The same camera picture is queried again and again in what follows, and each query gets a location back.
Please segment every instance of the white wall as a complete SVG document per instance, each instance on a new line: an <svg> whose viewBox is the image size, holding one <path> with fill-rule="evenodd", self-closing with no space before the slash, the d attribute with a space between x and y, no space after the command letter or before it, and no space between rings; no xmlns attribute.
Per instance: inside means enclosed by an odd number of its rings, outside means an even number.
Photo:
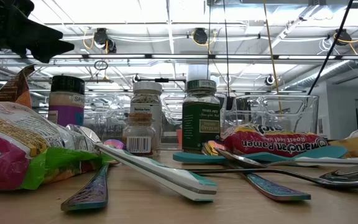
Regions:
<svg viewBox="0 0 358 224"><path fill-rule="evenodd" d="M331 139L343 139L357 129L358 86L327 85Z"/></svg>

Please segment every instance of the ceiling pipe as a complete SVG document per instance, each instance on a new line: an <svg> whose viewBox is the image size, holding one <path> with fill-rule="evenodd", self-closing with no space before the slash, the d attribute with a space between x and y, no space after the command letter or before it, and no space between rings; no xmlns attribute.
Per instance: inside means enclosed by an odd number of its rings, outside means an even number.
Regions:
<svg viewBox="0 0 358 224"><path fill-rule="evenodd" d="M305 10L303 10L303 12L301 14L299 14L298 18L293 21L289 26L286 26L286 28L284 28L272 41L272 49L277 46L277 44L279 44L284 38L287 37L287 35L292 32L298 25L300 25L303 21L307 20L310 15L312 15L312 13L314 13L315 11L319 11L320 9L318 9L320 6L308 6L306 7ZM265 55L265 54L269 54L270 53L270 47L267 46L265 50L261 51L260 54ZM250 64L247 64L244 69L241 71L240 75L236 78L236 79L232 79L231 83L234 83L237 79L239 79L245 72L245 70L247 69L247 67Z"/></svg>
<svg viewBox="0 0 358 224"><path fill-rule="evenodd" d="M335 77L336 75L348 72L356 66L357 64L355 60L342 60L340 62L328 65L323 70L320 79L318 80L318 83L329 78ZM298 88L299 86L301 86L302 88L310 87L313 84L315 78L317 77L319 70L320 66L298 76L297 78L294 78L290 82L287 82L286 86L280 86L280 89L292 90Z"/></svg>

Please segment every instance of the metal spoon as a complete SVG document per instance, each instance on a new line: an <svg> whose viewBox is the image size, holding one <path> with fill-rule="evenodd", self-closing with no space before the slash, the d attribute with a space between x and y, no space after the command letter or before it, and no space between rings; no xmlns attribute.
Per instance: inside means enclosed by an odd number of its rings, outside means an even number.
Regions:
<svg viewBox="0 0 358 224"><path fill-rule="evenodd" d="M242 163L242 161L238 161L237 157L230 152L222 153L226 159L230 162L233 162L239 166L245 165L248 166L248 163ZM358 166L346 167L333 172L329 172L324 174L318 178L307 177L305 175L297 174L294 172L279 170L279 169L210 169L210 170L188 170L194 172L196 174L217 174L217 173L257 173L257 172L273 172L279 174L290 175L292 177L297 177L303 180L307 180L323 187L334 188L334 189L356 189L358 188Z"/></svg>
<svg viewBox="0 0 358 224"><path fill-rule="evenodd" d="M228 159L228 157L230 156L225 156L224 154L226 153L230 153L224 150L220 150L220 149L215 149L217 152L220 153L220 155L224 156L226 159ZM321 165L321 164L338 164L338 165L345 165L345 166L351 166L351 165L358 165L358 160L346 160L346 159L325 159L325 160L318 160L318 159L303 159L303 158L299 158L296 159L294 161L278 161L278 162L270 162L267 164L261 164L257 161L254 161L252 159L248 159L246 157L243 156L238 156L235 154L231 154L232 157L234 157L234 159L232 159L230 162L233 164L237 164L243 168L267 168L269 166L277 166L277 165L284 165L284 164L296 164L296 163L307 163L307 164L316 164L316 165Z"/></svg>

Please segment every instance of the chip bag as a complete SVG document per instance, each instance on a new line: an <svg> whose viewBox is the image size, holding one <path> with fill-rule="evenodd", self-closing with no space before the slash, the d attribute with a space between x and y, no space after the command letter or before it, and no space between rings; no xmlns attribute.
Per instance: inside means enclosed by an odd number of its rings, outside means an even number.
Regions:
<svg viewBox="0 0 358 224"><path fill-rule="evenodd" d="M224 145L234 154L269 152L293 157L302 152L327 146L324 138L313 133L293 133L260 124L242 124L223 134Z"/></svg>
<svg viewBox="0 0 358 224"><path fill-rule="evenodd" d="M0 102L0 190L36 189L43 182L97 169L101 161L95 153L85 136L26 106Z"/></svg>

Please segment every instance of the barcode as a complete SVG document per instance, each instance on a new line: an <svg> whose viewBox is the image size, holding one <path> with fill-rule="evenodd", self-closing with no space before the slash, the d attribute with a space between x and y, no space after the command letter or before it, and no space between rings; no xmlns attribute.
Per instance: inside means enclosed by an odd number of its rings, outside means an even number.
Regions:
<svg viewBox="0 0 358 224"><path fill-rule="evenodd" d="M57 124L57 114L58 114L58 111L49 111L48 112L48 120Z"/></svg>
<svg viewBox="0 0 358 224"><path fill-rule="evenodd" d="M151 152L151 137L127 137L127 150L132 153Z"/></svg>

